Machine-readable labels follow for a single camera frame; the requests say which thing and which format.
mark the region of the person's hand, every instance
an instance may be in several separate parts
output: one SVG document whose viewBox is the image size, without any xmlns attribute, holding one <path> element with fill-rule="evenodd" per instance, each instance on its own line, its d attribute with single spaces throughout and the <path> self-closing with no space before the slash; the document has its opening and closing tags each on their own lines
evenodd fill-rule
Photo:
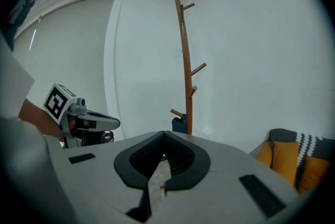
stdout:
<svg viewBox="0 0 335 224">
<path fill-rule="evenodd" d="M 35 106 L 27 99 L 22 105 L 19 118 L 35 125 L 43 135 L 53 136 L 58 138 L 59 141 L 63 141 L 57 123 L 45 110 Z"/>
<path fill-rule="evenodd" d="M 68 117 L 68 123 L 69 123 L 69 129 L 70 129 L 70 131 L 73 131 L 74 129 L 75 129 L 75 117 Z M 87 120 L 85 120 L 84 121 L 84 126 L 89 126 L 90 125 L 90 123 L 87 121 Z"/>
</svg>

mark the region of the black object on floor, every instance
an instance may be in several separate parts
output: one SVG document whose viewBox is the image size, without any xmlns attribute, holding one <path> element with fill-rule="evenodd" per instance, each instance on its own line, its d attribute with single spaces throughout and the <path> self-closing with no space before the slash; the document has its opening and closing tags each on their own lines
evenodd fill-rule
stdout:
<svg viewBox="0 0 335 224">
<path fill-rule="evenodd" d="M 69 157 L 69 161 L 70 161 L 70 163 L 74 164 L 74 163 L 84 162 L 84 161 L 87 161 L 87 160 L 92 159 L 92 158 L 95 158 L 95 155 L 93 155 L 91 153 L 87 153 L 87 154 L 83 154 L 83 155 Z"/>
<path fill-rule="evenodd" d="M 268 218 L 285 208 L 285 205 L 255 175 L 245 175 L 239 180 Z"/>
<path fill-rule="evenodd" d="M 173 118 L 172 131 L 187 134 L 186 114 L 183 114 L 183 118 Z"/>
<path fill-rule="evenodd" d="M 114 133 L 113 132 L 109 132 L 109 133 L 105 133 L 105 135 L 101 136 L 101 143 L 110 143 L 110 142 L 114 142 Z"/>
</svg>

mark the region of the white device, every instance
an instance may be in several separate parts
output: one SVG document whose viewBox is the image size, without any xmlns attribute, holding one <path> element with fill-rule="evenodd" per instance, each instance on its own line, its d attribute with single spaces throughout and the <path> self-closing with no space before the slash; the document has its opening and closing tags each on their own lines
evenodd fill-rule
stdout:
<svg viewBox="0 0 335 224">
<path fill-rule="evenodd" d="M 68 148 L 81 145 L 73 130 L 69 129 L 68 115 L 75 118 L 75 130 L 84 130 L 88 135 L 90 132 L 110 131 L 120 126 L 120 121 L 116 118 L 87 110 L 85 99 L 77 97 L 66 86 L 57 83 L 51 88 L 43 108 L 58 124 Z"/>
</svg>

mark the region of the white wall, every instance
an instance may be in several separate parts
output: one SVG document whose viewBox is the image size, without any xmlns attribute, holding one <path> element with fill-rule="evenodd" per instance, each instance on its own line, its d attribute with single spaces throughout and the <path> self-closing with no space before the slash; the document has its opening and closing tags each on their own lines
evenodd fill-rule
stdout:
<svg viewBox="0 0 335 224">
<path fill-rule="evenodd" d="M 195 3 L 191 59 L 201 50 L 208 64 L 205 138 L 246 152 L 273 128 L 335 138 L 334 39 L 319 0 L 183 1 Z"/>
<path fill-rule="evenodd" d="M 31 102 L 42 107 L 57 82 L 84 97 L 88 109 L 107 113 L 103 55 L 113 1 L 85 0 L 61 8 L 18 37 L 13 54 L 35 79 L 27 96 Z"/>
</svg>

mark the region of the white sleeve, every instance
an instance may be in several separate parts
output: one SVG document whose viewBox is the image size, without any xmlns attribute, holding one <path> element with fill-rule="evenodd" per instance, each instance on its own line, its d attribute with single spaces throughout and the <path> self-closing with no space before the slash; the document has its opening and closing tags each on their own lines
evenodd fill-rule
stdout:
<svg viewBox="0 0 335 224">
<path fill-rule="evenodd" d="M 33 83 L 33 78 L 13 57 L 0 32 L 0 117 L 18 117 Z"/>
</svg>

